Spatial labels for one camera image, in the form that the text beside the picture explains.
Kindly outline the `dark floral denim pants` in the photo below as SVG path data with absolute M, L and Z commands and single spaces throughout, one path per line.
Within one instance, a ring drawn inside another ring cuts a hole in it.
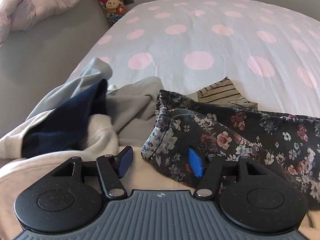
M 197 187 L 188 148 L 201 160 L 209 154 L 252 158 L 302 191 L 309 209 L 319 209 L 319 118 L 196 102 L 166 90 L 159 92 L 155 115 L 141 155 L 160 174 Z

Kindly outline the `cream white sweatshirt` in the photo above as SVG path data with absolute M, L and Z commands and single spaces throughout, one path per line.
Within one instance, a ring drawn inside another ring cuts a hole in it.
M 47 172 L 72 156 L 95 160 L 104 154 L 116 155 L 130 145 L 135 160 L 128 178 L 128 190 L 187 189 L 159 174 L 140 156 L 140 148 L 151 134 L 155 115 L 119 114 L 114 117 L 95 114 L 80 120 L 80 115 L 61 115 L 47 125 L 52 111 L 40 113 L 1 138 L 1 239 L 13 239 L 21 227 L 14 214 L 16 197 Z

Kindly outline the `navy blue garment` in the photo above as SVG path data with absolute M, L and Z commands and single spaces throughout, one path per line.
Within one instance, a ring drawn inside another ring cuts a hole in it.
M 65 151 L 88 133 L 90 118 L 107 116 L 107 80 L 102 79 L 53 110 L 29 129 L 22 142 L 22 157 Z

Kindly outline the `olive striped garment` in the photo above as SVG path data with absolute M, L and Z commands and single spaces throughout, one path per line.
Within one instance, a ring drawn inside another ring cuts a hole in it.
M 197 98 L 202 103 L 258 109 L 258 104 L 245 98 L 228 77 L 198 90 Z

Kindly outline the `light grey garment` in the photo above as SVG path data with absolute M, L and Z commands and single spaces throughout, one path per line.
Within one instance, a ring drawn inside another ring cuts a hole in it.
M 85 68 L 74 70 L 63 85 L 44 96 L 27 118 L 55 109 L 94 83 L 111 77 L 112 69 L 108 63 L 93 58 Z M 107 90 L 107 115 L 118 134 L 120 145 L 140 147 L 148 139 L 155 126 L 155 104 L 161 89 L 160 78 L 151 76 L 113 91 Z

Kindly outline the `pink polka dot bed sheet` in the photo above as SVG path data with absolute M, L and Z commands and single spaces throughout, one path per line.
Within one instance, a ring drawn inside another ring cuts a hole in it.
M 72 72 L 108 63 L 121 87 L 148 76 L 191 94 L 224 77 L 261 110 L 319 116 L 319 22 L 252 0 L 157 0 L 131 9 Z

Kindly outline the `pink rolled duvet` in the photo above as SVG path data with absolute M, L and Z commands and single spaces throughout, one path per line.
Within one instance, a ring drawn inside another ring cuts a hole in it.
M 80 0 L 3 0 L 1 3 L 1 44 L 11 31 L 27 31 L 38 22 L 62 14 Z

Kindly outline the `black wall socket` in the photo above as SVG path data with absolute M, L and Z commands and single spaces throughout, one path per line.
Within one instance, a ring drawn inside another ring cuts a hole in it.
M 125 5 L 133 4 L 134 0 L 123 0 Z

